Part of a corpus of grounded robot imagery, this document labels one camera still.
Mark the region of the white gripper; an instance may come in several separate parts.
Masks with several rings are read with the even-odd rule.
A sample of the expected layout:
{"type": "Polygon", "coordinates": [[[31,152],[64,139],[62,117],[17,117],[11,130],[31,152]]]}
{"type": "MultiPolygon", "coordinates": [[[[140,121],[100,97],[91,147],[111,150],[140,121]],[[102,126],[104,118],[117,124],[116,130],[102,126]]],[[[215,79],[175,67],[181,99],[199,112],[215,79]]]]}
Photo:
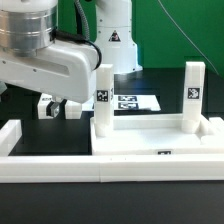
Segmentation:
{"type": "MultiPolygon", "coordinates": [[[[96,89],[97,52],[88,45],[55,43],[35,57],[19,57],[0,48],[0,81],[78,103],[96,89]]],[[[46,115],[61,117],[66,100],[51,101],[46,115]]]]}

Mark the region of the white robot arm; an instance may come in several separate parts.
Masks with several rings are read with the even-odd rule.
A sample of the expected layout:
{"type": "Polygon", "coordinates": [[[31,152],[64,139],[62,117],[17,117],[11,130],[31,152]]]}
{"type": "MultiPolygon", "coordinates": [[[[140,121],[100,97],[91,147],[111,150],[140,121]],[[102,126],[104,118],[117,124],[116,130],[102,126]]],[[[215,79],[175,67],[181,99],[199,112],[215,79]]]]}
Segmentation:
{"type": "Polygon", "coordinates": [[[58,0],[0,0],[0,82],[53,96],[45,109],[54,117],[62,100],[88,101],[101,64],[117,74],[139,71],[132,39],[132,1],[96,0],[97,37],[80,0],[73,0],[84,31],[58,27],[58,0]]]}

